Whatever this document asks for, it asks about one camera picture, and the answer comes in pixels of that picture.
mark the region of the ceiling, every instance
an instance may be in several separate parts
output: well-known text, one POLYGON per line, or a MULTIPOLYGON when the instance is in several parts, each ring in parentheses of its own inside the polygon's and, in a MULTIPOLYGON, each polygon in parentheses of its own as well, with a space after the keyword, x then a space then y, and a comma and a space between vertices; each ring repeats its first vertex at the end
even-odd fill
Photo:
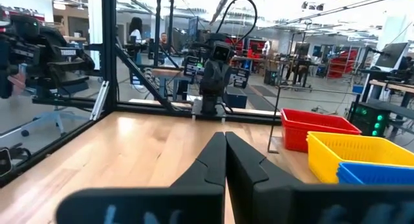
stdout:
MULTIPOLYGON (((57 3, 87 6, 88 0, 55 0, 57 3)), ((279 28, 286 30, 307 30, 315 36, 322 34, 341 34, 349 40, 373 41, 378 39, 382 24, 389 11, 395 11, 406 3, 411 6, 412 0, 387 0, 354 9, 342 11, 343 6, 350 6, 365 0, 253 0, 256 4, 258 20, 256 26, 261 28, 279 28), (315 6, 323 6, 323 10, 315 10, 315 6), (290 24, 287 21, 306 19, 307 16, 320 14, 327 10, 339 8, 335 14, 316 16, 309 20, 301 20, 290 24)), ((181 17, 199 16, 212 22, 220 21, 222 14, 231 0, 174 0, 174 15, 181 17)), ((155 13, 157 0, 117 0, 117 11, 155 13)), ((169 0, 162 0, 161 15, 169 15, 169 0)), ((254 9, 252 5, 240 0, 229 9, 226 21, 233 24, 252 24, 254 9)))

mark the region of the metal rod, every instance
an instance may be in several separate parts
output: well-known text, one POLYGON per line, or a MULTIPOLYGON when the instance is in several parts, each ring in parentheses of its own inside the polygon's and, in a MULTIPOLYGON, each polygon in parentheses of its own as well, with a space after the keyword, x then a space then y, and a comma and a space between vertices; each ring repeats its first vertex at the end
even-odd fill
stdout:
POLYGON ((168 53, 171 53, 171 42, 173 41, 174 0, 169 0, 169 2, 168 53))
POLYGON ((268 153, 279 153, 277 150, 270 150, 270 143, 272 142, 274 123, 276 121, 276 113, 278 112, 278 104, 279 104, 280 91, 281 91, 281 89, 279 88, 278 89, 278 97, 276 98, 276 104, 274 106, 272 128, 270 129, 269 142, 267 144, 267 152, 268 153))
POLYGON ((146 10, 146 11, 148 11, 148 13, 150 13, 150 14, 154 14, 154 12, 150 9, 150 8, 148 8, 148 7, 146 7, 145 5, 143 5, 141 2, 139 2, 139 1, 137 1, 137 0, 130 0, 132 3, 134 3, 134 4, 136 4, 137 6, 139 6, 139 7, 141 7, 141 8, 143 8, 144 10, 146 10))
POLYGON ((279 88, 304 89, 308 91, 321 91, 321 92, 329 92, 329 93, 344 94, 344 95, 358 95, 358 93, 350 93, 350 92, 343 92, 343 91, 330 91, 330 90, 313 89, 313 88, 306 88, 306 87, 294 87, 290 85, 280 85, 279 88))
POLYGON ((351 106, 351 107, 354 107, 354 108, 351 110, 351 117, 349 118, 350 123, 352 123, 352 121, 354 120, 354 116, 356 114, 356 108, 358 107, 358 104, 360 102, 360 98, 361 98, 361 94, 357 94, 356 97, 355 97, 354 105, 351 106))
POLYGON ((292 52, 292 47, 293 47, 293 40, 295 38, 295 33, 292 34, 292 39, 290 41, 290 45, 289 45, 289 49, 287 51, 287 54, 290 56, 290 52, 292 52))
POLYGON ((158 65, 158 45, 160 45, 161 0, 157 0, 155 12, 154 66, 158 65))
MULTIPOLYGON (((102 75, 110 84, 117 84, 116 79, 116 0, 102 0, 102 75)), ((116 108, 117 101, 116 86, 108 88, 105 101, 105 110, 112 111, 116 108)))

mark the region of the wire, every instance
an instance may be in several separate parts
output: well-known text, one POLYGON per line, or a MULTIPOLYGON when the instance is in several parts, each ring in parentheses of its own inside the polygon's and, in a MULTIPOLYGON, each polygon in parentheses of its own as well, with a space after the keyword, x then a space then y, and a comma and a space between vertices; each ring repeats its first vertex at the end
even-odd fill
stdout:
MULTIPOLYGON (((219 27, 217 28, 217 30, 215 31, 215 33, 219 33, 219 31, 220 31, 220 28, 221 28, 221 26, 223 25, 223 23, 224 23, 224 19, 226 18, 226 16, 227 16, 227 12, 228 12, 228 10, 230 9, 230 7, 231 7, 231 5, 232 4, 234 4, 236 1, 238 1, 238 0, 233 0, 228 6, 227 6, 227 8, 226 8, 226 11, 224 12, 224 14, 223 14, 223 18, 221 19, 221 22, 220 22, 220 25, 219 25, 219 27)), ((252 28, 250 28, 250 30, 246 33, 246 34, 244 34, 244 36, 242 36, 240 39, 239 39, 239 41, 237 41, 236 43, 234 43, 234 45, 238 45, 240 42, 242 42, 253 30, 254 30, 254 28, 256 27, 256 23, 257 23, 257 8, 256 8, 256 4, 254 4, 254 2, 252 1, 252 0, 246 0, 246 1, 248 1, 250 4, 252 4, 252 6, 253 6, 253 9, 254 9, 254 22, 253 22, 253 25, 252 25, 252 28)))
MULTIPOLYGON (((404 30, 402 30, 401 32, 400 32, 400 34, 398 34, 398 36, 396 36, 390 43, 388 43, 381 51, 384 51, 384 49, 386 49, 386 48, 388 48, 392 43, 394 43, 394 41, 395 40, 397 40, 398 39, 398 37, 400 37, 411 25, 413 24, 413 22, 411 21, 410 23, 408 23, 408 26, 404 29, 404 30)), ((372 60, 376 60, 376 59, 378 59, 380 57, 380 54, 376 54, 376 55, 374 55, 374 57, 373 57, 373 59, 372 60)))
MULTIPOLYGON (((189 10, 194 17, 197 17, 198 15, 195 15, 194 12, 191 10, 191 8, 188 6, 188 3, 185 0, 181 0, 186 6, 187 6, 187 10, 189 10)), ((201 23, 200 18, 198 18, 198 22, 200 23, 200 25, 203 27, 204 30, 206 30, 206 28, 204 27, 204 25, 201 23)))
POLYGON ((412 138, 412 140, 411 141, 409 141, 407 144, 405 144, 405 145, 402 145, 401 147, 405 147, 405 146, 408 146, 410 143, 412 143, 414 141, 414 138, 412 138))

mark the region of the ceiling light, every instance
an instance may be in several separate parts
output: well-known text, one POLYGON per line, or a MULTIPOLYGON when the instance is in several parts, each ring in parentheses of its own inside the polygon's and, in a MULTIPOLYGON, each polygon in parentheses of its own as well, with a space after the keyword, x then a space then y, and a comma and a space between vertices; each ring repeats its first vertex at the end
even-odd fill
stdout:
POLYGON ((66 10, 66 6, 63 4, 53 4, 53 8, 55 8, 56 10, 66 10))
POLYGON ((323 4, 318 5, 318 6, 316 7, 316 10, 320 10, 320 11, 322 11, 322 10, 323 10, 323 4))
POLYGON ((302 8, 306 9, 308 7, 308 2, 304 1, 302 4, 302 8))

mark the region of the white ceiling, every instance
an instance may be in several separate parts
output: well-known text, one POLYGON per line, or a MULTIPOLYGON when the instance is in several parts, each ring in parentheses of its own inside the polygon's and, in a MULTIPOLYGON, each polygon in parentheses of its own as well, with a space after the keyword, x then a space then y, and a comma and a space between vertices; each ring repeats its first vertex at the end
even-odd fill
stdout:
MULTIPOLYGON (((145 11, 137 5, 134 5, 131 0, 117 0, 117 9, 145 11)), ((155 12, 157 0, 137 0, 139 3, 147 6, 152 12, 155 12)), ((304 10, 301 8, 304 1, 312 5, 324 4, 323 11, 332 10, 346 5, 351 5, 365 0, 253 0, 257 6, 257 13, 259 20, 257 26, 259 28, 271 27, 280 21, 297 19, 309 15, 317 14, 318 10, 304 10)), ((193 17, 194 15, 201 17, 207 21, 212 19, 217 5, 220 0, 174 0, 175 10, 174 14, 180 16, 193 17)), ((355 9, 341 11, 335 14, 315 17, 312 19, 310 28, 321 28, 324 26, 337 26, 334 28, 326 28, 315 30, 315 34, 328 34, 341 32, 344 36, 351 38, 361 38, 362 36, 375 36, 377 38, 380 30, 376 26, 382 26, 387 14, 390 12, 406 12, 414 0, 387 0, 372 5, 358 7, 355 9), (364 33, 355 32, 354 30, 361 30, 364 33)), ((162 0, 161 14, 167 16, 169 14, 169 0, 162 0)), ((254 11, 251 4, 247 1, 238 1, 230 8, 226 20, 231 22, 239 22, 242 24, 249 24, 253 22, 254 11)), ((297 30, 304 29, 306 26, 302 24, 289 24, 283 27, 295 28, 297 30)))

